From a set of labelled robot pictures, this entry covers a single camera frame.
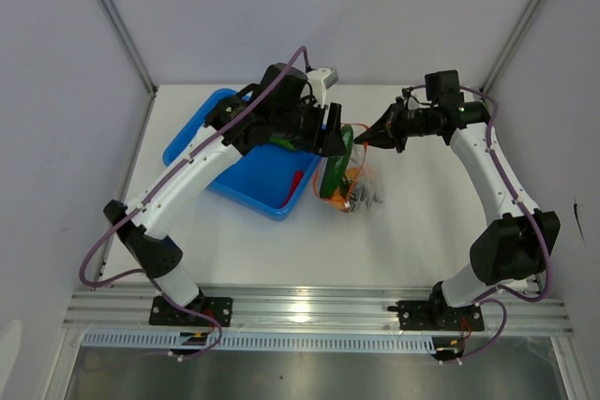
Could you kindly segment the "orange purple sweet potato slice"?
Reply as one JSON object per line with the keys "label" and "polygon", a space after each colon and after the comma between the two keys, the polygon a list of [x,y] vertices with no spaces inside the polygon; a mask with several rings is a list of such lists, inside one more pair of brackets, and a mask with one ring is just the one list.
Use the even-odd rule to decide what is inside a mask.
{"label": "orange purple sweet potato slice", "polygon": [[324,201],[342,213],[348,213],[350,211],[349,201],[340,193],[338,189],[330,198],[324,199]]}

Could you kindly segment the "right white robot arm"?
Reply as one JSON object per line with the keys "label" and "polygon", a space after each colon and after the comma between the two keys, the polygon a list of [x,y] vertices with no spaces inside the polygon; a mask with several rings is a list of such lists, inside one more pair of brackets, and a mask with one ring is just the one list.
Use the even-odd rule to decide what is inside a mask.
{"label": "right white robot arm", "polygon": [[401,153],[410,138],[439,136],[462,163],[481,201],[487,227],[471,245],[469,263],[432,288],[429,320],[449,328],[460,320],[462,308],[478,306],[500,290],[528,303],[545,300],[561,223],[555,212],[540,209],[503,154],[495,132],[497,102],[478,91],[474,101],[467,101],[469,89],[454,69],[427,74],[422,87],[425,108],[409,108],[413,90],[407,87],[355,143]]}

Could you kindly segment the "light green pepper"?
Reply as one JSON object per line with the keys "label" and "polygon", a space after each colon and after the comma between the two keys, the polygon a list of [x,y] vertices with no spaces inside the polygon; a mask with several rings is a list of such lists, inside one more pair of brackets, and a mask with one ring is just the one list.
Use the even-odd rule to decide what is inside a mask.
{"label": "light green pepper", "polygon": [[286,149],[288,151],[295,151],[296,148],[294,147],[294,145],[292,144],[292,142],[288,139],[284,139],[284,138],[280,138],[280,137],[271,137],[269,140],[270,144],[279,146],[283,149]]}

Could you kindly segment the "red chili pepper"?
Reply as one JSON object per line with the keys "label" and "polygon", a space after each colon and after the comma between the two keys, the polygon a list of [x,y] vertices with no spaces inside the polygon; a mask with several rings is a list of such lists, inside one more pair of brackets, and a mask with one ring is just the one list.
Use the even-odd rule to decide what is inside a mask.
{"label": "red chili pepper", "polygon": [[290,189],[288,191],[288,194],[287,194],[285,200],[281,203],[280,208],[285,207],[290,202],[291,198],[293,197],[293,194],[294,194],[295,190],[300,185],[303,177],[304,177],[304,172],[302,170],[297,170],[293,174],[292,183],[290,185]]}

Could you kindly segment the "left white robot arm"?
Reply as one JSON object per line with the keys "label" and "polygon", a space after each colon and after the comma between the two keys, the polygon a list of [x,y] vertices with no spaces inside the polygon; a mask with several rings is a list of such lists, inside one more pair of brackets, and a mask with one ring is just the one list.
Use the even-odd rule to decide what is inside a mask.
{"label": "left white robot arm", "polygon": [[196,323],[203,315],[203,301],[181,248],[169,235],[178,214],[222,172],[275,139],[317,156],[342,155],[341,107],[325,102],[328,89],[337,82],[331,67],[269,66],[260,82],[215,104],[187,148],[141,195],[105,206],[119,241],[171,300],[171,314],[180,323]]}

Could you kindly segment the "clear zip top bag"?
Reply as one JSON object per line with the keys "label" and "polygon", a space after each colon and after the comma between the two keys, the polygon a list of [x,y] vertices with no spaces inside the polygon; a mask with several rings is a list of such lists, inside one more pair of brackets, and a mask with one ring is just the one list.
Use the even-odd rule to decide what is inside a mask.
{"label": "clear zip top bag", "polygon": [[[350,123],[350,125],[352,125],[353,127],[354,137],[360,135],[362,132],[368,129],[366,125],[360,123]],[[378,194],[383,199],[382,180],[377,168],[369,162],[370,154],[368,153],[368,151],[369,146],[367,144],[353,144],[352,154],[348,163],[348,167],[343,176],[342,184],[338,188],[340,193],[346,199],[349,198],[349,193],[352,192],[357,185],[361,184],[371,185],[375,187],[378,191]],[[313,194],[324,203],[326,202],[320,197],[319,191],[323,178],[323,172],[328,158],[329,157],[324,157],[322,161],[318,164],[317,169],[313,174],[311,185]],[[361,210],[355,212],[349,211],[348,213],[343,214],[353,214],[359,211]]]}

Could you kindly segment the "blue plastic bin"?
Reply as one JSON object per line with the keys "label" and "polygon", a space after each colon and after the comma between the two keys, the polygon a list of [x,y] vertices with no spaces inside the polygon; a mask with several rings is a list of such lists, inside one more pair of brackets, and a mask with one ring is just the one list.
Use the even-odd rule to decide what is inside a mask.
{"label": "blue plastic bin", "polygon": [[[170,166],[190,144],[206,114],[221,99],[235,93],[228,87],[219,88],[199,106],[166,146],[162,154],[165,166]],[[282,221],[298,202],[320,161],[318,156],[306,152],[288,151],[273,144],[259,146],[223,171],[207,189],[268,218]],[[297,170],[302,170],[304,177],[290,202],[280,208]]]}

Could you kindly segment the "dark green cucumber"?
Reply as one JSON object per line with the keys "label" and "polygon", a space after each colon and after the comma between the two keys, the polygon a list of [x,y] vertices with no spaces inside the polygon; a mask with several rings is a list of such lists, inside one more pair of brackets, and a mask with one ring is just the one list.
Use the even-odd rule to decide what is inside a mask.
{"label": "dark green cucumber", "polygon": [[341,128],[341,138],[345,151],[342,156],[331,156],[327,159],[319,191],[322,199],[331,199],[342,184],[353,151],[354,133],[352,125],[347,124]]}

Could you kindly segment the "grey toy fish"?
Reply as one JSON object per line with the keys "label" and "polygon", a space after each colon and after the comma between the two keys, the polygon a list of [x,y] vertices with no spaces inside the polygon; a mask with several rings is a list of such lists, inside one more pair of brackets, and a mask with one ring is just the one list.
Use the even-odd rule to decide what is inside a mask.
{"label": "grey toy fish", "polygon": [[362,209],[370,209],[372,206],[383,203],[383,198],[378,194],[375,187],[371,185],[357,185],[349,193],[348,203],[351,212]]}

